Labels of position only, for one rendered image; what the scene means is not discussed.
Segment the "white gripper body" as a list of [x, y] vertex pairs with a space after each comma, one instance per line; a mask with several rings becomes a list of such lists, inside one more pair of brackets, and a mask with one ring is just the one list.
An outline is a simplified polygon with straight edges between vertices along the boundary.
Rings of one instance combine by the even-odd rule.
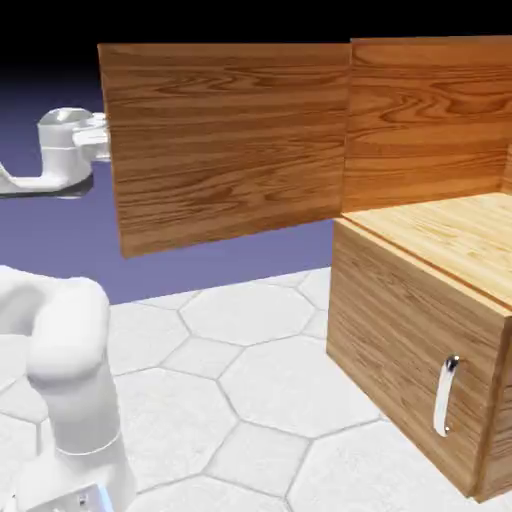
[[89, 118], [82, 120], [79, 126], [73, 129], [72, 139], [74, 145], [90, 162], [111, 160], [110, 132], [105, 113], [94, 112]]

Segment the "light wood cabinet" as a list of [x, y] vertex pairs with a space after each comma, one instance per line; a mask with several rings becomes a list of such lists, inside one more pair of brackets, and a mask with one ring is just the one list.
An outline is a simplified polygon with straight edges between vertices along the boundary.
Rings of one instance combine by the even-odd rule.
[[351, 47], [336, 220], [512, 312], [512, 36]]

